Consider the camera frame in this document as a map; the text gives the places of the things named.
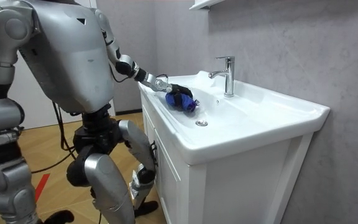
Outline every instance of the faucet handle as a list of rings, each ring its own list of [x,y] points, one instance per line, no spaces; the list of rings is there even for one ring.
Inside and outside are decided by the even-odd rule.
[[[236,57],[235,56],[223,56],[223,57],[216,57],[216,59],[223,59],[226,63],[232,63],[235,61]]]

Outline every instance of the washbasin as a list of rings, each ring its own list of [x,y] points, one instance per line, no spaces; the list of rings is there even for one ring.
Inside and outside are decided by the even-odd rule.
[[[231,105],[228,101],[220,97],[212,95],[207,90],[200,90],[199,88],[187,86],[195,100],[198,100],[198,106],[191,113],[185,113],[183,110],[174,108],[165,101],[165,94],[157,94],[161,105],[164,106],[173,119],[178,123],[184,125],[186,128],[198,129],[204,131],[205,129],[217,129],[227,125],[236,124],[239,118],[244,117],[246,114]]]
[[[170,77],[188,87],[200,102],[192,113],[167,105],[165,93],[139,85],[155,108],[186,163],[199,164],[321,129],[329,113],[323,105],[235,81],[234,96],[224,96],[223,77],[208,72]],[[208,125],[199,126],[197,121]]]

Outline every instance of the shelf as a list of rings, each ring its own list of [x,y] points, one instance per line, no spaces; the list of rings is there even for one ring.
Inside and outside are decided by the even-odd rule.
[[[195,0],[195,3],[190,7],[190,10],[209,9],[210,6],[222,1],[224,0]]]

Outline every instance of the drain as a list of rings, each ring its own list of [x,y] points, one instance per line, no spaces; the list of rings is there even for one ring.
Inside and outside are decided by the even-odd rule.
[[[204,126],[208,125],[208,122],[206,122],[205,120],[199,120],[199,121],[196,121],[196,124],[198,126],[204,127]]]

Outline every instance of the floor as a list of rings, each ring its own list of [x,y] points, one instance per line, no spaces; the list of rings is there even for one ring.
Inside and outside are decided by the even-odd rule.
[[[116,116],[116,119],[132,120],[143,129],[142,113]],[[74,131],[81,126],[80,122],[65,124],[65,134],[71,143]],[[39,170],[56,163],[67,155],[60,149],[60,132],[58,126],[30,129],[22,133],[19,140],[23,156],[31,170]],[[131,181],[132,170],[138,162],[128,152],[124,144],[119,144],[110,155],[117,164],[126,182]],[[32,184],[37,187],[44,174],[50,174],[48,181],[37,201],[37,213],[42,220],[58,210],[68,209],[74,213],[74,223],[97,223],[99,212],[92,205],[90,188],[74,188],[66,180],[66,168],[72,158],[68,158],[59,166],[45,172],[34,174]],[[146,201],[158,199],[157,192],[152,189]],[[161,206],[151,214],[139,217],[137,224],[166,224]]]

